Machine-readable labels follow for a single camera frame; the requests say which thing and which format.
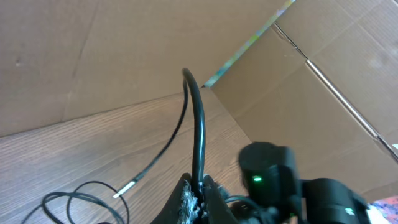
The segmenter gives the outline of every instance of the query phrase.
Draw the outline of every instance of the wooden table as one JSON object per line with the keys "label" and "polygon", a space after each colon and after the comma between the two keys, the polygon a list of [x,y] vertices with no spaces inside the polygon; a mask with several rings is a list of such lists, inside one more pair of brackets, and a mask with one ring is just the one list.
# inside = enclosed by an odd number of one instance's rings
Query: wooden table
{"label": "wooden table", "polygon": [[[236,162],[239,150],[250,141],[209,89],[202,89],[206,116],[205,173],[232,194],[245,194]],[[76,119],[0,138],[0,223],[20,223],[50,192],[71,192],[89,180],[120,188],[141,171],[162,149],[174,130],[182,108],[182,95]],[[150,223],[164,206],[184,172],[190,172],[193,149],[191,101],[183,125],[167,152],[124,197],[131,223]],[[112,191],[87,185],[93,194],[126,216]],[[67,198],[49,203],[65,223]],[[114,223],[99,206],[73,200],[77,223]],[[28,223],[52,223],[41,210]]]}

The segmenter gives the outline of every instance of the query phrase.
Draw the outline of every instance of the black hose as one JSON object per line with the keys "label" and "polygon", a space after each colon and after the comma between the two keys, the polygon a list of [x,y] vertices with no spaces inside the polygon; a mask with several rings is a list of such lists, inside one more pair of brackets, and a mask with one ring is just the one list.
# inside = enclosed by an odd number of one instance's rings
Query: black hose
{"label": "black hose", "polygon": [[198,198],[198,204],[203,202],[203,170],[205,169],[206,127],[205,111],[201,102],[199,87],[187,68],[183,68],[184,85],[188,84],[191,92],[195,132],[193,137],[193,158],[191,190]]}

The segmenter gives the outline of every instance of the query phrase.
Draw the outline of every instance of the tape strip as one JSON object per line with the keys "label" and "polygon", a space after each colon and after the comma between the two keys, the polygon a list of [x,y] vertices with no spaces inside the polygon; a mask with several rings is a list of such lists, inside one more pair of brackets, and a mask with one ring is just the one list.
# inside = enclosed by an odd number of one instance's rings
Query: tape strip
{"label": "tape strip", "polygon": [[289,6],[291,6],[296,0],[287,0],[285,4],[279,9],[267,22],[266,24],[259,29],[256,34],[254,34],[244,45],[214,74],[206,83],[205,87],[212,87],[224,74],[225,72],[232,66],[237,59],[239,59],[242,54],[250,47],[253,43],[255,43],[258,38],[281,16]]}

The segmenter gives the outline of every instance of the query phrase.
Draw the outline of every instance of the colorful strip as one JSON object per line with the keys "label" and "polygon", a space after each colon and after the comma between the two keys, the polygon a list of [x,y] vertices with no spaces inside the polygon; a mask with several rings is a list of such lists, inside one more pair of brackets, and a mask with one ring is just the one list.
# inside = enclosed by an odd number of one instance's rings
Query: colorful strip
{"label": "colorful strip", "polygon": [[282,6],[282,9],[278,10],[267,22],[266,24],[259,29],[256,34],[254,34],[244,45],[217,71],[215,75],[213,75],[206,83],[205,87],[211,87],[214,83],[217,82],[219,78],[221,78],[225,72],[232,66],[237,59],[242,56],[242,54],[253,44],[258,38],[281,16],[289,6],[291,6],[295,2],[295,0],[287,0],[285,4]]}

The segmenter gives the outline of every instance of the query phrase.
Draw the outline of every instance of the curved black tube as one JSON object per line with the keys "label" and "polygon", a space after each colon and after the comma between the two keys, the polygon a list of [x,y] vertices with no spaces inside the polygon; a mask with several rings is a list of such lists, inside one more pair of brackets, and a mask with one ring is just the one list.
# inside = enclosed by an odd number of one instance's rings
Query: curved black tube
{"label": "curved black tube", "polygon": [[195,133],[193,143],[192,158],[192,192],[198,198],[198,204],[203,201],[203,170],[205,169],[205,148],[206,148],[206,127],[205,127],[205,111],[201,102],[199,87],[187,68],[183,68],[182,75],[185,78],[184,85],[188,84],[191,92],[193,117],[195,120]]}

